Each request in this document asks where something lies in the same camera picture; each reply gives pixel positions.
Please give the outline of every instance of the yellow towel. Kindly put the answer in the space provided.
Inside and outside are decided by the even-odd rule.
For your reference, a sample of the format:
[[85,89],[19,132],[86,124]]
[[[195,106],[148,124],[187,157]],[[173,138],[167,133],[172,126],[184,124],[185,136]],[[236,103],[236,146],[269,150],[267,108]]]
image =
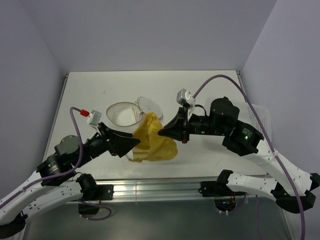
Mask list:
[[134,162],[171,160],[178,154],[176,142],[166,136],[159,136],[164,127],[154,112],[146,114],[142,125],[133,133],[140,143],[133,148]]

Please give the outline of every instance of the white basket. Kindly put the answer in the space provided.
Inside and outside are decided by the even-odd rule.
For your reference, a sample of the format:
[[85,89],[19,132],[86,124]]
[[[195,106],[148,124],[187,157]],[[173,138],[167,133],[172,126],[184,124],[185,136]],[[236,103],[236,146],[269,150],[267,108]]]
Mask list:
[[[211,105],[211,102],[214,100],[214,99],[217,99],[218,97],[209,97],[206,101],[205,101],[205,109],[208,111],[208,114],[209,114],[209,110],[210,110],[210,105]],[[239,113],[239,117],[238,117],[238,120],[244,122],[244,123],[247,123],[247,124],[250,124],[252,125],[253,127],[255,127],[260,133],[263,134],[262,132],[262,129],[254,115],[254,113],[252,112],[251,108],[249,107],[248,103],[246,102],[242,102],[242,101],[237,101],[237,100],[232,100],[232,99],[229,99],[232,104],[234,106],[236,106],[237,108],[240,109],[240,113]],[[266,130],[266,133],[268,134],[270,140],[272,139],[272,132],[271,132],[271,118],[270,118],[270,113],[269,111],[262,107],[262,106],[258,106],[258,105],[254,105],[252,104],[256,113],[258,114],[261,122],[262,122],[262,125],[264,127],[264,129]]]

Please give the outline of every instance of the robotic arm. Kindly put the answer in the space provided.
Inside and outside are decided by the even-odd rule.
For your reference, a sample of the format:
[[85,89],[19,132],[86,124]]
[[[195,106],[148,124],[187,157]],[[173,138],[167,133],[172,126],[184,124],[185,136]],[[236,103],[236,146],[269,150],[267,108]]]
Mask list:
[[[82,145],[83,155],[79,167],[107,151],[112,156],[121,158],[140,143],[140,140],[133,138],[132,134],[112,130],[103,122],[96,124],[95,127],[99,133]],[[74,171],[64,176],[39,181],[25,188],[33,181],[66,173],[77,164],[80,154],[78,136],[64,137],[54,149],[55,153],[41,163],[29,179],[0,200],[0,239],[17,234],[33,217],[64,203],[92,200],[97,195],[97,184],[91,174],[84,173],[75,181],[66,182],[76,175]]]
[[226,196],[230,192],[248,192],[275,201],[282,209],[299,213],[298,201],[283,169],[275,159],[278,156],[292,178],[300,196],[303,210],[314,206],[316,196],[311,192],[319,187],[320,176],[307,173],[277,151],[271,152],[264,136],[253,126],[238,120],[239,108],[227,97],[215,99],[209,115],[191,114],[195,99],[182,89],[177,102],[182,105],[172,121],[160,130],[166,136],[186,144],[190,134],[224,136],[222,145],[233,153],[252,161],[273,178],[246,176],[231,170],[223,170],[214,184],[203,184],[200,193],[204,197]]

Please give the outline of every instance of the red connector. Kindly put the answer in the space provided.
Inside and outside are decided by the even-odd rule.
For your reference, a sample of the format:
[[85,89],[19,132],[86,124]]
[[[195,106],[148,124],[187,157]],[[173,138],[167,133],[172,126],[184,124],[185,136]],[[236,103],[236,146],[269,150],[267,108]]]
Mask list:
[[84,116],[84,117],[88,117],[90,114],[90,112],[88,112],[87,110],[82,109],[80,112],[80,115]]

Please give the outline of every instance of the white table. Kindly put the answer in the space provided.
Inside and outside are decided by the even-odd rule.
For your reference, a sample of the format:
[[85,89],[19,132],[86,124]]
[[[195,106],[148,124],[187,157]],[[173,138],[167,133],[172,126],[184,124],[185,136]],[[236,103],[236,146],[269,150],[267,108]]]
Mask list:
[[[239,85],[236,71],[120,71],[71,72],[65,83],[56,120],[48,143],[46,157],[54,153],[55,145],[67,135],[76,135],[69,108],[75,106],[102,113],[101,121],[108,127],[123,131],[112,124],[106,109],[117,102],[135,102],[144,96],[158,103],[162,109],[162,125],[166,125],[178,112],[177,92],[185,88],[195,93],[209,77],[225,74]],[[198,104],[208,105],[212,96],[244,101],[237,88],[224,78],[210,82],[197,96]],[[76,114],[82,140],[91,138],[95,131],[86,119]],[[87,163],[78,171],[90,173],[97,180],[161,179],[215,177],[224,169],[244,175],[265,175],[260,167],[226,150],[222,137],[191,135],[188,144],[177,142],[178,155],[170,161],[142,163],[129,162],[126,157],[112,157],[108,152]]]

